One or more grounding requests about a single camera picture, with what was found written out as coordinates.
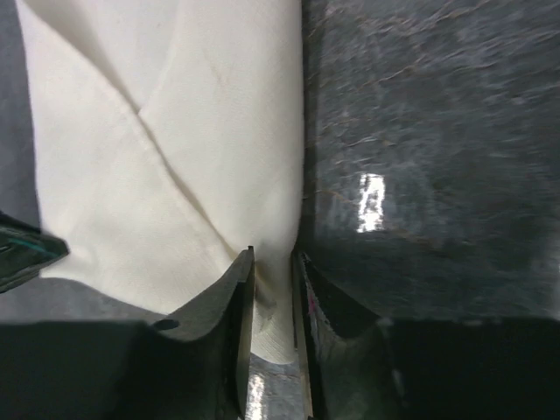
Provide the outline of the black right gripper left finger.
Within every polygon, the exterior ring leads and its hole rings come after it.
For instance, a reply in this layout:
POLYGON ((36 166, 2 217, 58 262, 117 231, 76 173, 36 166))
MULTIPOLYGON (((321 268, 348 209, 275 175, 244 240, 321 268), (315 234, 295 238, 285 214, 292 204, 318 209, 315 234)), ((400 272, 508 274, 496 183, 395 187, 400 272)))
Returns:
POLYGON ((165 396, 181 419, 244 418, 255 281, 249 247, 216 283, 153 325, 172 343, 165 396))

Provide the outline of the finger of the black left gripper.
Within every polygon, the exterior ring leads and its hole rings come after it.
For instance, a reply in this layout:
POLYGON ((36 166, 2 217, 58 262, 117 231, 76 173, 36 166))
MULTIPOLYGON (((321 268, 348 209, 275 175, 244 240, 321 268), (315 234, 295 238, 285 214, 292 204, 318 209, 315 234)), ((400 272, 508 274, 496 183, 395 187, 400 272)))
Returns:
POLYGON ((25 284, 68 254, 62 239, 1 213, 2 293, 25 284))

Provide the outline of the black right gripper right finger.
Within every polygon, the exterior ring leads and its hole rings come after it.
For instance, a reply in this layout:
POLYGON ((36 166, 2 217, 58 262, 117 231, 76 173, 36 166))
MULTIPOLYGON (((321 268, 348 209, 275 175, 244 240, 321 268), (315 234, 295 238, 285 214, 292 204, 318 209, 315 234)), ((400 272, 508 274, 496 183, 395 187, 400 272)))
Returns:
POLYGON ((308 419, 383 419, 385 346, 377 316, 291 257, 297 355, 308 419))

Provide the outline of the white cloth napkin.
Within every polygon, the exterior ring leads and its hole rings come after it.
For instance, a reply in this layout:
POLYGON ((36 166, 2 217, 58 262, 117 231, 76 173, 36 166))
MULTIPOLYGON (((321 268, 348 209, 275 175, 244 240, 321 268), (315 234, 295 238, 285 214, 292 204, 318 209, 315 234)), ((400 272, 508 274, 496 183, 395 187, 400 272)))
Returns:
POLYGON ((168 314, 255 251, 253 352, 294 358, 298 1, 20 1, 41 271, 168 314))

